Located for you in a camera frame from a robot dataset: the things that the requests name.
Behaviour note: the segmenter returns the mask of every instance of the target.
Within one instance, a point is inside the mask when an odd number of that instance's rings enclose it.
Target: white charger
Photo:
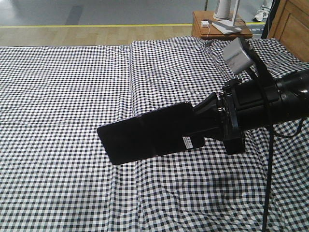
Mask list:
[[[209,28],[209,22],[208,22],[208,20],[202,20],[201,21],[201,26],[203,27],[203,28]]]

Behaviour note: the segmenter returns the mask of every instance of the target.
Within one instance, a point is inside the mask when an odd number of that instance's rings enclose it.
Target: black cylinder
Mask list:
[[[275,83],[264,89],[270,105],[272,123],[308,117],[309,69],[277,78]],[[241,130],[250,130],[270,124],[255,81],[234,86],[232,95]]]

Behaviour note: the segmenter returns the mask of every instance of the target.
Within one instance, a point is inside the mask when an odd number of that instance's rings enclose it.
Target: yellow line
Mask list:
[[[246,23],[246,25],[265,25],[265,22],[251,22],[251,23]]]
[[[118,28],[118,27],[171,27],[192,26],[191,23],[179,24],[116,24],[116,25],[29,25],[29,26],[0,26],[0,28]]]

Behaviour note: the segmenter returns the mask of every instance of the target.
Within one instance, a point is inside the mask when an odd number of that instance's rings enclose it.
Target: bed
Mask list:
[[[248,40],[275,78],[309,67],[308,40],[295,37],[303,41],[296,51],[286,35],[290,20],[309,34],[308,9],[306,0],[281,0],[269,38]],[[228,44],[178,37],[1,47],[0,231],[260,231],[266,129],[246,132],[243,154],[227,155],[221,142],[205,138],[202,148],[118,166],[96,133],[219,92],[235,78],[222,57]],[[293,133],[297,125],[275,128]],[[270,231],[309,230],[308,138],[306,120],[294,139],[275,140]]]

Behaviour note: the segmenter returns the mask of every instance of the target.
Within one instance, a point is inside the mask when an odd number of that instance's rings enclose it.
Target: white lamp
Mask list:
[[[235,25],[239,2],[240,0],[236,0],[232,20],[230,21],[226,18],[227,14],[226,12],[228,12],[229,14],[231,7],[231,0],[218,0],[217,8],[213,15],[213,18],[217,20],[219,19],[220,21],[213,22],[212,25],[216,27],[219,31],[221,31],[223,34],[231,34],[241,31],[241,28]]]

